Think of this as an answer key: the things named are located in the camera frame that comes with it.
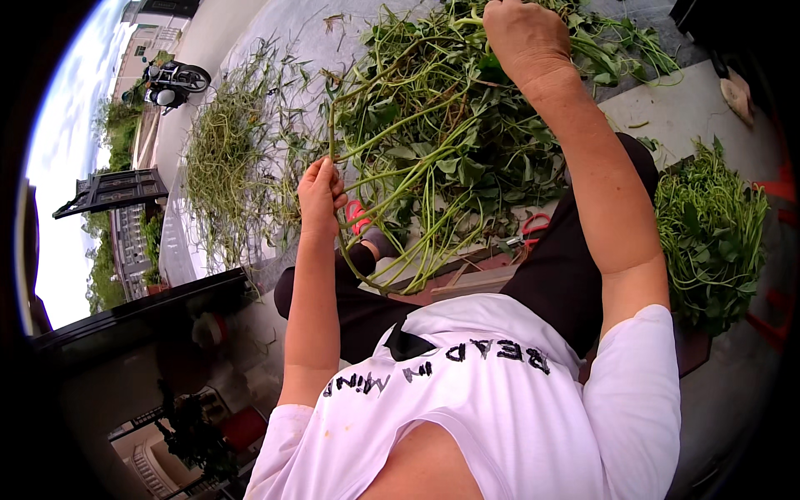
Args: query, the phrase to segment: hand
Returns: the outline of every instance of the hand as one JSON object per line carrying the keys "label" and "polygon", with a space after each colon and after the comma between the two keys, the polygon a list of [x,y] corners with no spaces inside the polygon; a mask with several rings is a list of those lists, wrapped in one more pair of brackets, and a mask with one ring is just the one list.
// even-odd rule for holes
{"label": "hand", "polygon": [[506,74],[529,100],[579,80],[570,61],[570,32],[558,14],[537,3],[492,0],[483,27]]}
{"label": "hand", "polygon": [[336,236],[339,222],[334,213],[347,204],[344,188],[345,183],[339,178],[330,158],[321,158],[308,167],[298,185],[301,234],[324,238]]}

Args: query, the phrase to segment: sky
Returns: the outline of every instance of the sky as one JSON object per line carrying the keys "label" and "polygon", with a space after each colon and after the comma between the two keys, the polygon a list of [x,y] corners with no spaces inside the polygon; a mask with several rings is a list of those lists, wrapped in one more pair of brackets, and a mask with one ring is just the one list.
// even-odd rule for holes
{"label": "sky", "polygon": [[39,212],[36,295],[54,329],[89,316],[92,261],[84,254],[97,243],[81,230],[81,215],[54,220],[52,214],[74,198],[76,179],[108,166],[110,152],[98,146],[91,125],[134,30],[119,22],[127,3],[98,3],[64,53],[31,135],[26,176],[36,186]]}

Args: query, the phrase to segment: wrist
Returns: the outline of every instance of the wrist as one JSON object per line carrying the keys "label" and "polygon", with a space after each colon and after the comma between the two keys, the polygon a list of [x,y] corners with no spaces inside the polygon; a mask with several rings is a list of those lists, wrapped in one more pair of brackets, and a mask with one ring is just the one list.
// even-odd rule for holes
{"label": "wrist", "polygon": [[300,229],[300,243],[304,246],[331,246],[336,234],[328,230]]}
{"label": "wrist", "polygon": [[580,74],[571,63],[529,78],[519,89],[540,114],[589,97]]}

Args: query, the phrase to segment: green vegetation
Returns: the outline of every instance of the green vegetation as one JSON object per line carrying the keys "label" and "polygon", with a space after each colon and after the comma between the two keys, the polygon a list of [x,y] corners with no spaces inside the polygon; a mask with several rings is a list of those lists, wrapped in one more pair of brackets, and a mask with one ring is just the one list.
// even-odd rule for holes
{"label": "green vegetation", "polygon": [[281,227],[299,224],[299,176],[324,154],[322,145],[307,149],[303,111],[292,105],[310,81],[306,63],[279,52],[275,40],[261,40],[200,110],[188,137],[186,199],[212,269],[248,265],[241,257],[260,251],[252,235],[273,241]]}
{"label": "green vegetation", "polygon": [[158,212],[156,215],[147,219],[145,212],[139,215],[139,227],[141,234],[145,237],[146,246],[144,249],[147,257],[153,266],[158,267],[158,256],[161,252],[161,231],[164,225],[164,213]]}
{"label": "green vegetation", "polygon": [[142,273],[142,281],[145,285],[158,285],[161,283],[161,273],[158,271],[158,264]]}
{"label": "green vegetation", "polygon": [[[679,69],[655,30],[570,0],[537,1],[567,23],[575,64],[592,86]],[[350,264],[382,291],[409,266],[418,270],[412,283],[391,291],[421,290],[471,243],[515,234],[512,207],[561,196],[561,147],[491,53],[479,17],[485,3],[451,0],[416,23],[382,6],[362,36],[366,56],[343,74],[322,70],[326,92],[303,96],[303,107],[321,100],[320,130],[304,127],[292,104],[310,78],[291,44],[281,52],[264,42],[231,71],[193,124],[186,153],[187,198],[209,266],[246,265],[253,241],[296,234],[299,176],[324,152],[357,171],[350,197],[402,253],[380,285],[380,274],[363,277]],[[419,238],[405,248],[412,220]],[[340,234],[342,247],[355,241]]]}
{"label": "green vegetation", "polygon": [[[137,80],[132,89],[141,82]],[[144,110],[144,86],[140,86],[127,102],[106,98],[98,104],[94,119],[94,134],[101,144],[111,149],[111,172],[130,170],[131,153],[136,139],[136,129]]]}
{"label": "green vegetation", "polygon": [[83,213],[86,223],[82,229],[92,238],[100,240],[100,246],[86,252],[86,257],[94,260],[92,271],[86,280],[86,300],[89,311],[97,314],[125,303],[125,290],[119,281],[111,281],[116,275],[114,250],[110,240],[110,220],[108,212],[96,214]]}
{"label": "green vegetation", "polygon": [[695,156],[658,181],[655,210],[672,310],[714,337],[744,317],[756,293],[769,203],[725,167],[719,140],[695,145]]}
{"label": "green vegetation", "polygon": [[159,66],[167,61],[172,61],[174,59],[175,59],[175,54],[170,54],[166,50],[159,50],[158,53],[155,55],[156,64],[158,64]]}
{"label": "green vegetation", "polygon": [[[342,228],[370,218],[402,254],[371,277],[350,266],[382,291],[409,266],[417,270],[411,283],[392,291],[420,291],[469,244],[515,234],[512,207],[540,206],[565,189],[558,140],[490,51],[485,3],[452,0],[417,23],[383,6],[362,36],[367,55],[329,92],[330,156],[358,171],[346,189],[371,207]],[[579,12],[577,2],[538,3],[568,25],[575,64],[595,86],[615,86],[625,74],[643,80],[643,63],[659,75],[678,69],[654,30]],[[420,239],[404,248],[412,218]],[[340,234],[340,246],[356,241]]]}

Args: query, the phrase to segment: motorcycle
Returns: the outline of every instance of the motorcycle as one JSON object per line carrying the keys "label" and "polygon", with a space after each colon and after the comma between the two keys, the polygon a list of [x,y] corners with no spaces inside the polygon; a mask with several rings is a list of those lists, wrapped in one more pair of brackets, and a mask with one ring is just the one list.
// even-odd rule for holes
{"label": "motorcycle", "polygon": [[[147,62],[147,58],[142,58],[142,61]],[[153,60],[145,68],[142,83],[122,93],[122,100],[129,101],[136,94],[136,90],[144,85],[147,88],[145,101],[163,106],[165,109],[162,116],[166,116],[170,111],[186,103],[191,94],[205,92],[210,84],[211,76],[200,66],[178,61],[167,61],[159,66]]]}

